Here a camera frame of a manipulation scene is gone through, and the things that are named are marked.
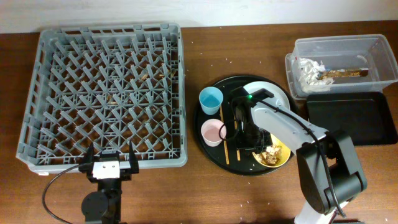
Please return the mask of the grey round plate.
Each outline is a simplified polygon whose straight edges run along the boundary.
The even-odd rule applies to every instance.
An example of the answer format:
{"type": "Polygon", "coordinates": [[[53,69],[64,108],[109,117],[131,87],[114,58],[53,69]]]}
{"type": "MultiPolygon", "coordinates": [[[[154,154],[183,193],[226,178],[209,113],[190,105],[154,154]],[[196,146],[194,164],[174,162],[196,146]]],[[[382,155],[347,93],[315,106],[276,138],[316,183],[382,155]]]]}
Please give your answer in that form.
{"type": "Polygon", "coordinates": [[[256,81],[256,82],[251,82],[243,86],[243,88],[249,93],[254,93],[255,91],[258,91],[260,89],[265,89],[271,93],[274,94],[275,97],[275,104],[277,106],[283,106],[287,109],[290,109],[290,103],[287,95],[277,85],[270,83],[270,82],[265,82],[265,81],[256,81]]]}

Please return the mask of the yellow bowl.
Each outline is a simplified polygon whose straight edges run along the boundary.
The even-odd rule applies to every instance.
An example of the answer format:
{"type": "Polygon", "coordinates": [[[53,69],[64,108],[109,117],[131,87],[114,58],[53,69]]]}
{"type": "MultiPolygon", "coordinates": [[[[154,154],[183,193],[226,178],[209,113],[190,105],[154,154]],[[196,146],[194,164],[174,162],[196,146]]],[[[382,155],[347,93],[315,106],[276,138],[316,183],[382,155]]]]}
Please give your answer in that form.
{"type": "Polygon", "coordinates": [[[259,161],[257,161],[254,157],[255,152],[252,153],[254,159],[260,163],[260,165],[265,166],[265,167],[269,167],[269,168],[277,168],[280,167],[282,165],[284,165],[290,158],[290,154],[291,154],[291,150],[284,144],[282,143],[279,139],[277,139],[274,135],[271,134],[271,141],[272,141],[272,145],[276,144],[278,146],[282,147],[282,154],[281,154],[281,160],[277,163],[276,166],[267,166],[264,164],[261,164],[259,161]]]}

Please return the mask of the wooden chopstick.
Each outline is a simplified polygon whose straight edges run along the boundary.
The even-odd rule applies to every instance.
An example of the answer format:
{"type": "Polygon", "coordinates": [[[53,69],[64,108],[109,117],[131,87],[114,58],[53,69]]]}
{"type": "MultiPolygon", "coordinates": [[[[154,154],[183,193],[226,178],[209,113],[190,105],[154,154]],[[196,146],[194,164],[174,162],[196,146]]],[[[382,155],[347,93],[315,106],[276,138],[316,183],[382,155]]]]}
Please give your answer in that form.
{"type": "MultiPolygon", "coordinates": [[[[221,106],[221,105],[220,105],[220,119],[221,119],[221,122],[222,122],[223,125],[224,125],[223,109],[222,109],[222,106],[221,106]]],[[[222,140],[222,141],[223,141],[223,147],[224,147],[224,154],[225,154],[225,159],[226,159],[226,165],[228,166],[228,165],[229,165],[228,146],[227,146],[227,142],[226,142],[225,140],[222,140]]]]}
{"type": "MultiPolygon", "coordinates": [[[[234,121],[234,130],[236,131],[236,133],[238,133],[238,122],[234,121]]],[[[236,143],[236,156],[237,156],[237,161],[241,160],[241,156],[240,156],[240,151],[238,149],[238,144],[236,143]]]]}

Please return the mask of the pink plastic cup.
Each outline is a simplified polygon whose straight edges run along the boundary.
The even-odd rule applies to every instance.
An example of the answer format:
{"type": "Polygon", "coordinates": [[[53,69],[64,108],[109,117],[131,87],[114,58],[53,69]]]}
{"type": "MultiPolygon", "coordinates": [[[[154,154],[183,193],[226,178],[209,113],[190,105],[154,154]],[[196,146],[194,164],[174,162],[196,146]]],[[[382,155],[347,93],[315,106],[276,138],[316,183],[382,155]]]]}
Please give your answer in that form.
{"type": "Polygon", "coordinates": [[[216,147],[226,137],[226,126],[218,119],[208,119],[201,126],[201,135],[207,146],[216,147]]]}

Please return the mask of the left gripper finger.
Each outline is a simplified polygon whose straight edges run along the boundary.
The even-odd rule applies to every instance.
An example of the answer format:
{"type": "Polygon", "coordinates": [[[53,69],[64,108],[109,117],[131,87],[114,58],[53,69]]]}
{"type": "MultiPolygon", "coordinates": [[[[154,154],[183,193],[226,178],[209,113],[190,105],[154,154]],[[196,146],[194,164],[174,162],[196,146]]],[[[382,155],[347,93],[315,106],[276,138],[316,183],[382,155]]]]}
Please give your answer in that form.
{"type": "Polygon", "coordinates": [[[84,164],[90,164],[94,160],[94,145],[91,143],[87,149],[86,154],[83,157],[84,164]]]}
{"type": "Polygon", "coordinates": [[[130,165],[138,165],[139,164],[131,141],[129,141],[129,163],[130,163],[130,165]]]}

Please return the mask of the white napkin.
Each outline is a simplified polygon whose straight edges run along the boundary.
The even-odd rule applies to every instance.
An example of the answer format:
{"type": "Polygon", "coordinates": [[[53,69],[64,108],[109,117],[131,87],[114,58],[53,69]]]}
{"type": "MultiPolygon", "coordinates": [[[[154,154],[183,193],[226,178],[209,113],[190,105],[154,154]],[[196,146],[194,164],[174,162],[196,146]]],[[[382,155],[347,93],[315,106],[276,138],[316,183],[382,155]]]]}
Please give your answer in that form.
{"type": "Polygon", "coordinates": [[[301,75],[298,82],[303,92],[314,93],[328,91],[330,90],[328,86],[334,83],[332,78],[321,78],[326,72],[323,62],[318,63],[309,58],[301,58],[299,68],[301,75]]]}

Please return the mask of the blue plastic cup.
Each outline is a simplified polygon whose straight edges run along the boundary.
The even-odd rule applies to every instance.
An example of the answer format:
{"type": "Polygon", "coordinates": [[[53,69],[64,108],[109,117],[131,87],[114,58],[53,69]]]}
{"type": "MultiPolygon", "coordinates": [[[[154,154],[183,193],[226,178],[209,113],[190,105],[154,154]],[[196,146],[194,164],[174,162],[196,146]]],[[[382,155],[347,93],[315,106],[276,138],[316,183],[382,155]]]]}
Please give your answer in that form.
{"type": "Polygon", "coordinates": [[[214,115],[221,107],[223,102],[223,93],[217,87],[206,87],[202,89],[199,94],[199,102],[205,114],[214,115]]]}

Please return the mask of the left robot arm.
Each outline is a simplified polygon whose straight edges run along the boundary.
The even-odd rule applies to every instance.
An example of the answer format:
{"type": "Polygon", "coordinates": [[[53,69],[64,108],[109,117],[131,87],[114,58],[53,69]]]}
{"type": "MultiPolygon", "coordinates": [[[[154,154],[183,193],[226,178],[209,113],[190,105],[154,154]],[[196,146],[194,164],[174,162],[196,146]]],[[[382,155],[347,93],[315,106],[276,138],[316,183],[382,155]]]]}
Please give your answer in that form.
{"type": "Polygon", "coordinates": [[[96,191],[89,193],[81,203],[85,223],[119,223],[121,221],[122,182],[131,180],[139,173],[139,163],[132,146],[129,146],[129,167],[120,166],[119,151],[103,151],[99,158],[94,155],[94,145],[90,145],[78,170],[87,179],[97,184],[96,191]]]}

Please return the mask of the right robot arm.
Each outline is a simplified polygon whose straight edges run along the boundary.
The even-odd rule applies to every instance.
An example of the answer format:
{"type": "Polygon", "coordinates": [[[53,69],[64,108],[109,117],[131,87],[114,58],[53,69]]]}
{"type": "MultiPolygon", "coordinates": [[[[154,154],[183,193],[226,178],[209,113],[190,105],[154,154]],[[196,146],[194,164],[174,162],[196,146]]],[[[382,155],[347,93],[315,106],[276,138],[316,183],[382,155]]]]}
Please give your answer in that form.
{"type": "Polygon", "coordinates": [[[351,138],[344,131],[330,132],[301,118],[264,88],[231,91],[228,103],[239,134],[263,151],[275,136],[297,158],[305,203],[295,223],[333,223],[345,217],[343,207],[366,190],[368,183],[351,138]]]}

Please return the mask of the food scraps pile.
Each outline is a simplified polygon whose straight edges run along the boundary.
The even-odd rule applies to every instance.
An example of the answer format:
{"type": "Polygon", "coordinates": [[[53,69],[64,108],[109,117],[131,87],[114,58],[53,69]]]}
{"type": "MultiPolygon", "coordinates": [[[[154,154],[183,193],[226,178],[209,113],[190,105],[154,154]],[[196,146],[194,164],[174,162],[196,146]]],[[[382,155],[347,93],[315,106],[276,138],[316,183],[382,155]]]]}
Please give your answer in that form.
{"type": "Polygon", "coordinates": [[[255,154],[254,157],[261,164],[267,166],[276,166],[281,160],[282,147],[276,144],[267,146],[266,150],[260,154],[255,154]]]}

